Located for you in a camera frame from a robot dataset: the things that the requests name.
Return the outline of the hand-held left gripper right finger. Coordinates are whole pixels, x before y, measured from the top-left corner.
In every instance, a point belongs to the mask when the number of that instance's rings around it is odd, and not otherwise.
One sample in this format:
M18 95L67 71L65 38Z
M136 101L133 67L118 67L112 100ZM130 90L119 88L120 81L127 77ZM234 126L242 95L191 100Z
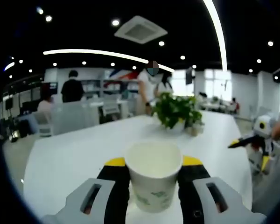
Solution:
M185 224L261 224L266 216L248 210L241 195L218 177L210 177L202 162L184 156L177 182Z

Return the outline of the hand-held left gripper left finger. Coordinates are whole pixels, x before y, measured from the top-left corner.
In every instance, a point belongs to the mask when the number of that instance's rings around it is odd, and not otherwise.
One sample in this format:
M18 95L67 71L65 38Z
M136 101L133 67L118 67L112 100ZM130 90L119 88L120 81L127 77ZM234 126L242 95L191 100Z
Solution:
M44 224L124 224L129 200L130 175L123 157L109 160L97 178L89 178L67 197Z

